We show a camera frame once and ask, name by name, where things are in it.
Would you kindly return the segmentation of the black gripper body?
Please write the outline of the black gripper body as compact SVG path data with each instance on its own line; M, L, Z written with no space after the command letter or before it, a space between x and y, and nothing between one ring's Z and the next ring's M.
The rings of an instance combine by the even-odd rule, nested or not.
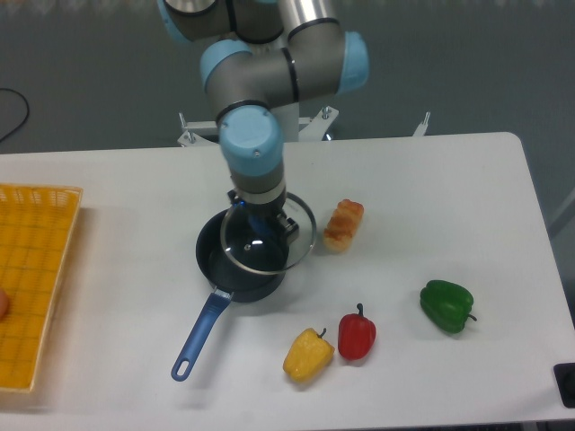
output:
M227 193L230 201L230 208L226 213L227 221L231 224L247 224L250 221L268 222L277 220L280 216L285 216L283 206L287 200L287 192L282 189L280 192L265 192L251 195L243 193L237 189L232 189Z

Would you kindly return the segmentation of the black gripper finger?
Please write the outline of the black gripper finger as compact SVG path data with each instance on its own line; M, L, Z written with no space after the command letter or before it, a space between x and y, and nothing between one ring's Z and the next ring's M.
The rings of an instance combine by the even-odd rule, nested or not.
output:
M275 218L275 230L281 243L291 245L299 237L299 225L285 213L279 213Z

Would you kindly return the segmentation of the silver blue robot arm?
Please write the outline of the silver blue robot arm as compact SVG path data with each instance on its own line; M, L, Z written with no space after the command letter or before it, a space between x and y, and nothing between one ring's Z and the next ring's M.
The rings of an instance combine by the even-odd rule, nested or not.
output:
M237 200L277 221L287 198L285 138L272 111L363 86L365 41L341 28L333 1L161 1L158 9L186 40L217 38L199 71Z

